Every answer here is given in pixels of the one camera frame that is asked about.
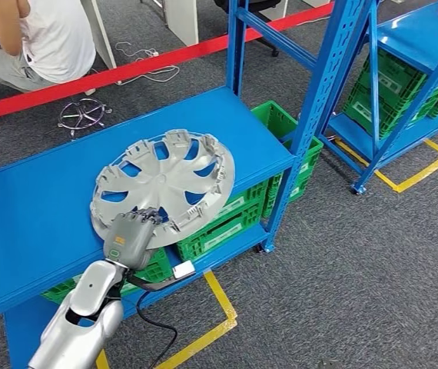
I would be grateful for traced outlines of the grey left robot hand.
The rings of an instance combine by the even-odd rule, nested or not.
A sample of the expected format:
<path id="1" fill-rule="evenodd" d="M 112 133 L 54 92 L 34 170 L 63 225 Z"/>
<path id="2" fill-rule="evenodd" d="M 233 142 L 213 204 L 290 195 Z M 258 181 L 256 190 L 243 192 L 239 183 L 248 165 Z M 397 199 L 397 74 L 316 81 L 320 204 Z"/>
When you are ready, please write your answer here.
<path id="1" fill-rule="evenodd" d="M 129 270 L 143 270 L 153 254 L 148 246 L 161 222 L 155 208 L 118 214 L 104 241 L 104 255 Z"/>

